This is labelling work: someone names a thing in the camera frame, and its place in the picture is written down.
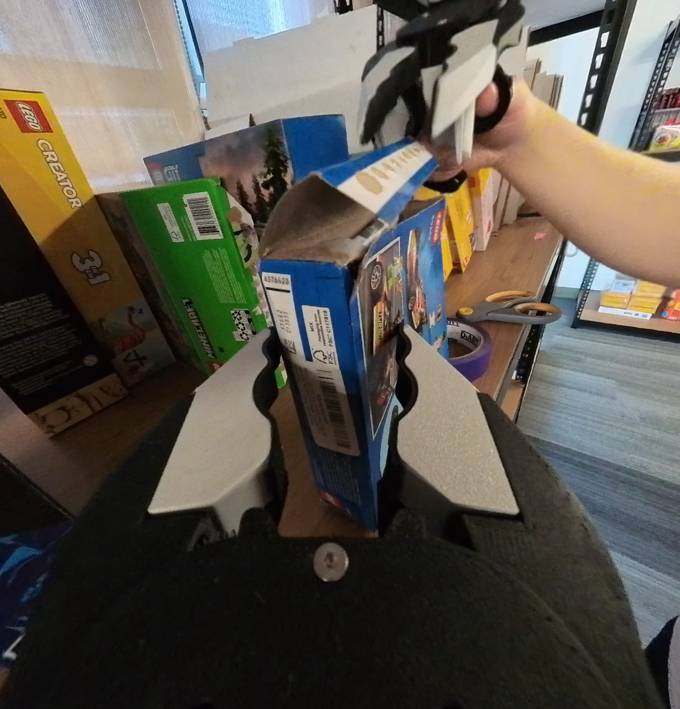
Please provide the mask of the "purple tape roll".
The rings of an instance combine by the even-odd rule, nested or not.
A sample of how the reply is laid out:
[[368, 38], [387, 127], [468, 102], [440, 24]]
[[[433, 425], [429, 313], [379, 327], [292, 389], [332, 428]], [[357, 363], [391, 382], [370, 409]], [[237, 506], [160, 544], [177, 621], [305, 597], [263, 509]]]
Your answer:
[[475, 383], [489, 368], [493, 341], [478, 325], [457, 318], [447, 320], [448, 362], [465, 379]]

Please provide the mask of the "dark wooden shelf board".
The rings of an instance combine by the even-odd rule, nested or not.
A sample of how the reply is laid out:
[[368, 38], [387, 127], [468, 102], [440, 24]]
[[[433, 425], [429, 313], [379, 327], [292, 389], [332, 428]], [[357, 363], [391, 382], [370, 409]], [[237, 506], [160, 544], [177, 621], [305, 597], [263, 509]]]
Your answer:
[[[542, 295], [557, 265], [563, 238], [542, 218], [523, 218], [493, 236], [468, 270], [446, 282], [450, 314], [499, 291]], [[202, 382], [193, 367], [178, 362], [135, 386], [119, 403], [47, 438], [0, 389], [0, 454], [41, 490], [78, 513], [132, 449], [167, 412]], [[320, 500], [300, 423], [288, 388], [271, 409], [277, 420], [290, 487], [280, 522], [286, 537], [362, 537], [358, 524]]]

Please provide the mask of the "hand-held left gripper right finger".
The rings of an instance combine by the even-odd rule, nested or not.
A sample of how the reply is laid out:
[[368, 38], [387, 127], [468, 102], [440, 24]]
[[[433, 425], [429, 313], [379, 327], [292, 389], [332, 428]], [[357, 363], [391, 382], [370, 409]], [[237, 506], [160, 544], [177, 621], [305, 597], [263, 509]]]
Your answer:
[[459, 538], [465, 516], [519, 521], [479, 392], [413, 329], [397, 334], [399, 413], [389, 424], [387, 524], [400, 510]]

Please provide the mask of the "large blue toy box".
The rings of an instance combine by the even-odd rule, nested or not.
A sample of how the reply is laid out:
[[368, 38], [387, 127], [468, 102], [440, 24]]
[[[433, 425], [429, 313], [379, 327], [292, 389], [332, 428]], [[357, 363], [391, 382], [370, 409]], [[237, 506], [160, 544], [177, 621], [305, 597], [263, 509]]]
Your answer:
[[154, 184], [219, 178], [261, 230], [306, 175], [349, 158], [340, 114], [276, 119], [143, 158]]

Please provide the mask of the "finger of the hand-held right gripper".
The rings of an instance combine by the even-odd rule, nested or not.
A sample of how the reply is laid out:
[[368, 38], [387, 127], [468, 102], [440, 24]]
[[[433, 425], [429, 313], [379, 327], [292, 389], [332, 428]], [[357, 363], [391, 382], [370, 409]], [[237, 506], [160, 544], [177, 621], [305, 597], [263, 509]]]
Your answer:
[[384, 47], [362, 70], [359, 142], [387, 145], [424, 126], [421, 59], [415, 47]]
[[474, 25], [449, 40], [449, 54], [433, 87], [431, 138], [452, 143], [458, 164], [472, 154], [475, 102], [492, 81], [496, 25]]

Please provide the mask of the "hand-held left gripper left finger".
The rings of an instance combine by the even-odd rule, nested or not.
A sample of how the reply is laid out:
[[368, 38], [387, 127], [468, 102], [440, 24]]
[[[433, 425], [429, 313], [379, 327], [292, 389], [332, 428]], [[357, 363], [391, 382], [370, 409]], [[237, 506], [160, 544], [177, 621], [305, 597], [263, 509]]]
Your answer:
[[262, 508], [279, 524], [285, 466], [270, 409], [280, 363], [277, 333], [265, 330], [195, 390], [150, 515], [205, 510], [222, 532], [239, 532], [244, 514]]

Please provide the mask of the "background shelf unit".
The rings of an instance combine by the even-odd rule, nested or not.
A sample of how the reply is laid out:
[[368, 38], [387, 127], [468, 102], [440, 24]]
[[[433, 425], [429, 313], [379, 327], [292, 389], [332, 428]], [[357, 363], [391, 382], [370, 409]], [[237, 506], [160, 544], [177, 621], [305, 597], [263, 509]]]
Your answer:
[[[680, 1], [607, 1], [577, 124], [602, 140], [662, 162], [680, 163]], [[587, 326], [680, 342], [680, 320], [669, 314], [665, 290], [654, 308], [632, 309], [638, 280], [591, 258], [576, 300], [572, 327]]]

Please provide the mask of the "translucent plastic sheet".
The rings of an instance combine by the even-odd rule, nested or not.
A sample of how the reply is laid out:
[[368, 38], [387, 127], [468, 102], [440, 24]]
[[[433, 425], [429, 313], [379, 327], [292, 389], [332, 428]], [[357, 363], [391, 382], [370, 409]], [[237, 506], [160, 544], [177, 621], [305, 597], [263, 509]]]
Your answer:
[[0, 88], [48, 97], [95, 193], [204, 132], [173, 1], [0, 1]]

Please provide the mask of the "dark blue toy box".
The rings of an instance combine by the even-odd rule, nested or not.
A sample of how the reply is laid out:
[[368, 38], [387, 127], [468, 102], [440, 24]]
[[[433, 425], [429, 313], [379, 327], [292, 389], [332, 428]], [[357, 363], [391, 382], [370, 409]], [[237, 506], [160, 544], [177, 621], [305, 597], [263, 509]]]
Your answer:
[[1, 187], [0, 388], [49, 438], [129, 394]]

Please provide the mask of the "grey yellow scissors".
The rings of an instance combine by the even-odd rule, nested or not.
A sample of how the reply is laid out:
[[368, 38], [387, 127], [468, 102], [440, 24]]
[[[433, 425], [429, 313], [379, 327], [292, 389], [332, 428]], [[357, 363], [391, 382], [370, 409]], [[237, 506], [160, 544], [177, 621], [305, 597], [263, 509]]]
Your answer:
[[466, 323], [500, 322], [520, 325], [548, 325], [557, 322], [563, 312], [557, 306], [538, 301], [528, 291], [500, 291], [472, 306], [461, 306], [456, 317]]

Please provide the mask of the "person's right forearm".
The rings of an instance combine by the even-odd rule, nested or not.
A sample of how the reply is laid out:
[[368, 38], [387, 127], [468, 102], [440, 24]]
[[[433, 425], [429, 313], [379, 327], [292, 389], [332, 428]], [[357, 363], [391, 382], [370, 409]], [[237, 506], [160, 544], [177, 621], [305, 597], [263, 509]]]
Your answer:
[[553, 109], [534, 138], [497, 170], [596, 261], [680, 289], [680, 164], [614, 147]]

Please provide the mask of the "small blue toy box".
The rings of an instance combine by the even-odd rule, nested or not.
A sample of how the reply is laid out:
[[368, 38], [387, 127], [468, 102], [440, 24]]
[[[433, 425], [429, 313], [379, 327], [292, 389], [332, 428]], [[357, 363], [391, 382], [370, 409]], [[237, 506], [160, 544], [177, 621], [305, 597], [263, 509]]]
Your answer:
[[415, 200], [435, 160], [404, 138], [313, 172], [274, 207], [260, 276], [321, 498], [378, 530], [397, 335], [447, 358], [445, 199]]

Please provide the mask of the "person's right hand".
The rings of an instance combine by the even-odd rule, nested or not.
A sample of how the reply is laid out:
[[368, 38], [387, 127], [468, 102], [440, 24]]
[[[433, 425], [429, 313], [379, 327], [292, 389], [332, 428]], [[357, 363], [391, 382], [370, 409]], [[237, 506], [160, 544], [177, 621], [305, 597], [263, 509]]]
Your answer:
[[532, 94], [524, 80], [514, 77], [512, 99], [506, 114], [493, 129], [473, 137], [472, 152], [468, 158], [460, 162], [453, 148], [422, 139], [438, 165], [430, 180], [447, 182], [461, 172], [501, 165], [519, 147], [535, 140], [534, 136], [543, 129], [550, 114], [550, 107]]

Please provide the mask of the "black toy box yellow emblem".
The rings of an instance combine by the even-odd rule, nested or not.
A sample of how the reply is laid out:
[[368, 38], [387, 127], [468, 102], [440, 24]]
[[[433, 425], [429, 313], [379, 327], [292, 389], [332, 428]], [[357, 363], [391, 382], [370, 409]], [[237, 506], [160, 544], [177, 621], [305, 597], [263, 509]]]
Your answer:
[[0, 668], [16, 660], [72, 516], [0, 453]]

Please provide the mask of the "green white toy box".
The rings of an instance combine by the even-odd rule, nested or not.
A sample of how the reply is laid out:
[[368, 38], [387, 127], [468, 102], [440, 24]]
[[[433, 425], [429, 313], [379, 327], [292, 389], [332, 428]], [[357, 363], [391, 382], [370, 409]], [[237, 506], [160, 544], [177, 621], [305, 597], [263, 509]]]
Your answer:
[[252, 217], [219, 177], [96, 199], [160, 323], [202, 373], [273, 324]]

